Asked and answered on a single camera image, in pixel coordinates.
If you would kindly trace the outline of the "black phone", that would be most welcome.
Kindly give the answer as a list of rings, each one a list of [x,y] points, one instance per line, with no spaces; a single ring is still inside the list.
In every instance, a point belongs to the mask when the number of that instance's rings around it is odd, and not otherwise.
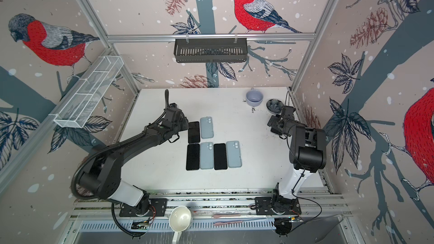
[[[196,171],[200,169],[200,144],[192,143],[187,146],[186,170]]]
[[[228,168],[226,144],[216,143],[214,145],[214,169],[225,170]]]
[[[190,122],[188,128],[188,143],[200,143],[200,122]]]

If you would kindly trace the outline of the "light blue phone case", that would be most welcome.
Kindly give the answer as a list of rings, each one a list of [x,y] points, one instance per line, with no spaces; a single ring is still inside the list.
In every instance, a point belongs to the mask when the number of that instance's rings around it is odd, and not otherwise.
[[[214,168],[214,144],[204,142],[200,144],[200,169]]]

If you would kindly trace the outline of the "white phone case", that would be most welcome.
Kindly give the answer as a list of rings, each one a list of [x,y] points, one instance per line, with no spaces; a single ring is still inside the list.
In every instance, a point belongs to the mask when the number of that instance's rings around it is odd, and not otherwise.
[[[240,143],[238,141],[226,142],[227,162],[229,168],[240,168],[242,166]]]

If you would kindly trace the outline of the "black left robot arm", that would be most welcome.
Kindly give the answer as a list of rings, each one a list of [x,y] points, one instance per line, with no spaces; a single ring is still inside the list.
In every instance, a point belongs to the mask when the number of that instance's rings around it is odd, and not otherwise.
[[[169,103],[165,90],[165,109],[162,115],[144,130],[127,140],[105,146],[90,154],[71,179],[71,192],[77,199],[102,199],[126,204],[140,215],[151,208],[149,194],[124,180],[122,168],[137,155],[165,142],[174,143],[179,133],[189,127],[188,119],[175,103]]]

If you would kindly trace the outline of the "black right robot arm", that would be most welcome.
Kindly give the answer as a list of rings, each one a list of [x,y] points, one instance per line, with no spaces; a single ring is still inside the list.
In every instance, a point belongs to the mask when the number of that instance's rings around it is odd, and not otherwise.
[[[280,114],[270,118],[271,132],[286,141],[293,168],[273,190],[271,209],[278,215],[295,210],[298,192],[304,182],[326,165],[326,134],[295,120],[295,108],[284,106]]]

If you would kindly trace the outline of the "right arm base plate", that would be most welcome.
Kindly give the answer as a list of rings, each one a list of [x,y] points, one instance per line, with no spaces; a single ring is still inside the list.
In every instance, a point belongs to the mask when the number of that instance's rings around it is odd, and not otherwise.
[[[300,215],[301,208],[298,199],[286,199],[283,197],[255,197],[250,206],[257,215]]]

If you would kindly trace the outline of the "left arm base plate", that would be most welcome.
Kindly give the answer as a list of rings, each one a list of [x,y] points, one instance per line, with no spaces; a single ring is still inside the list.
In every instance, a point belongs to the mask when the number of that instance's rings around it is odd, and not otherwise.
[[[145,199],[137,206],[122,204],[119,216],[122,218],[163,217],[167,208],[167,198]]]

